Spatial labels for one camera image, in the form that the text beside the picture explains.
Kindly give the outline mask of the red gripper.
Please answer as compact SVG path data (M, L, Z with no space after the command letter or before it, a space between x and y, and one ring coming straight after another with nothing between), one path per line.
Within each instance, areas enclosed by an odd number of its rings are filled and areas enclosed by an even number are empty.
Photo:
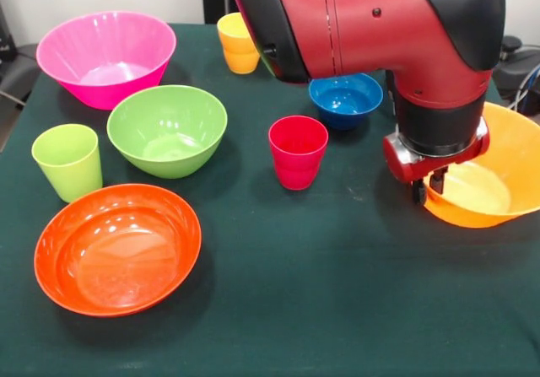
M490 143L489 128L484 119L480 120L471 143L462 151L439 157L413 151L400 138L398 130L383 139L383 153L389 170L402 183L412 182L412 198L417 205L427 201L427 191L423 178L432 172L429 187L435 192L443 192L449 165L462 164L487 152Z

